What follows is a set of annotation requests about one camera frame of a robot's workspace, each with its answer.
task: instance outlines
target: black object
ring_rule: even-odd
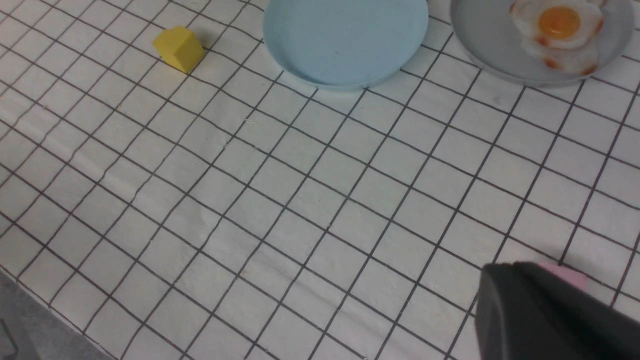
[[[476,332],[483,360],[640,359],[640,324],[534,263],[484,266]]]

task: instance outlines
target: light blue plate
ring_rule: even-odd
[[[427,30],[425,0],[271,0],[264,43],[286,71],[320,88],[365,88],[398,71]]]

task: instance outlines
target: toy fried egg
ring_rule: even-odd
[[[542,61],[548,68],[567,74],[587,76],[598,68],[598,48],[595,40],[589,40],[577,49],[557,50],[523,38],[522,49],[531,57]]]
[[[602,28],[596,0],[515,0],[509,12],[522,36],[553,49],[575,49]]]

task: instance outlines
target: toy block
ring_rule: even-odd
[[[204,56],[204,49],[193,31],[184,26],[162,30],[153,41],[164,62],[189,73]]]

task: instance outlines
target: egg white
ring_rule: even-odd
[[[604,23],[602,12],[595,4],[597,1],[601,0],[515,0],[509,12],[514,25],[523,37],[536,41],[544,47],[576,49],[593,38]],[[567,38],[549,37],[542,33],[538,26],[542,13],[555,6],[571,8],[580,17],[578,30]]]
[[[567,74],[588,75],[598,68],[598,47],[595,40],[576,49],[558,50],[544,47],[528,38],[522,38],[522,49],[551,69]]]

